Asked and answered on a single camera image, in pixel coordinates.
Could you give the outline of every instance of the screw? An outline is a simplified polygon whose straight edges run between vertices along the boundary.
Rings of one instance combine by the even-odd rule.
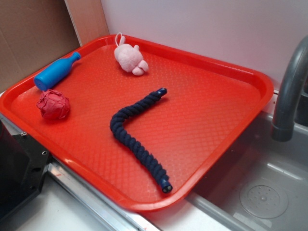
[[[22,133],[20,133],[20,135],[21,135],[23,138],[26,138],[28,134],[27,134],[25,131],[23,131]]]

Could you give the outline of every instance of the stainless steel sink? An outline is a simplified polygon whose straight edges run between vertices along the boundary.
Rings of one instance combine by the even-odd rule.
[[[271,120],[262,112],[188,197],[231,230],[308,230],[308,130],[277,142]]]

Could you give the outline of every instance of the navy blue rope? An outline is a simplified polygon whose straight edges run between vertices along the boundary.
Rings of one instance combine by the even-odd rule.
[[[114,137],[123,145],[128,147],[136,156],[136,158],[149,170],[155,181],[160,185],[164,193],[169,193],[172,190],[172,185],[169,183],[169,176],[162,165],[150,154],[139,141],[129,135],[123,127],[125,120],[132,116],[136,116],[154,105],[167,93],[167,89],[161,88],[158,91],[151,92],[144,99],[136,102],[131,106],[127,106],[119,110],[110,121],[110,129]]]

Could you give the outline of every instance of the toy bottle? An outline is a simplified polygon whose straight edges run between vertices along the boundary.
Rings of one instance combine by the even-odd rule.
[[[53,62],[50,66],[35,76],[35,85],[43,91],[52,88],[56,83],[68,75],[72,69],[73,63],[80,58],[81,55],[78,52],[74,52],[69,58],[63,58]]]

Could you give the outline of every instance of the red tray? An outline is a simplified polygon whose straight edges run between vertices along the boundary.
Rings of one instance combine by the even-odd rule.
[[[53,87],[70,100],[66,119],[41,117],[33,83],[41,70],[9,88],[0,111],[120,206],[157,210],[187,195],[270,100],[273,86],[254,70],[126,38],[140,46],[147,74],[125,73],[114,58],[115,36],[106,36],[77,49],[81,60]],[[125,128],[167,170],[170,194],[109,129],[114,113],[161,87],[168,94]]]

